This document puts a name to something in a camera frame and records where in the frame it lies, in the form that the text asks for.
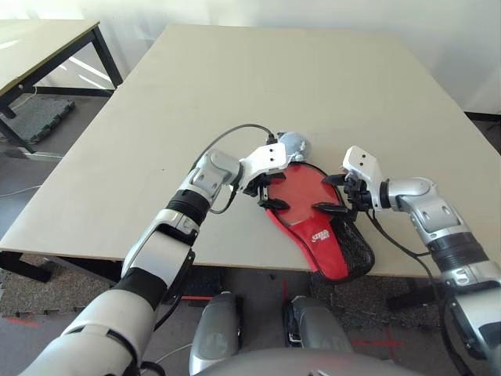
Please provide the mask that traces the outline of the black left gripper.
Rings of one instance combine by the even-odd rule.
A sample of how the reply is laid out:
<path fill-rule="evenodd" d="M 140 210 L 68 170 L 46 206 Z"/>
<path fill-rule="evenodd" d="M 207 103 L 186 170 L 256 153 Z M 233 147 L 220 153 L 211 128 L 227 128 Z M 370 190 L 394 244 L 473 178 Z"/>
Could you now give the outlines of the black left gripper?
<path fill-rule="evenodd" d="M 272 184 L 273 180 L 285 180 L 286 176 L 283 172 L 277 172 L 271 175 L 260 174 L 252 179 L 243 193 L 249 197 L 257 200 L 260 207 L 266 210 L 287 210 L 290 208 L 289 204 L 280 199 L 270 199 L 268 194 L 268 187 Z"/>

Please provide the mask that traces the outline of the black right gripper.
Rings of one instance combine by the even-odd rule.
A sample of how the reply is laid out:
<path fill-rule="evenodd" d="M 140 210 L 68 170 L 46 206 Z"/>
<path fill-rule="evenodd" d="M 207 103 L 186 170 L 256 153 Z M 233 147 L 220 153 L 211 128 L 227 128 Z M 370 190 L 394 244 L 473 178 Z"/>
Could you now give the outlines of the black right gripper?
<path fill-rule="evenodd" d="M 323 179 L 331 186 L 344 186 L 344 192 L 354 212 L 367 212 L 372 208 L 372 197 L 366 182 L 358 178 L 346 178 L 346 175 L 328 175 Z M 313 204 L 312 208 L 324 214 L 347 214 L 348 208 L 328 202 Z"/>

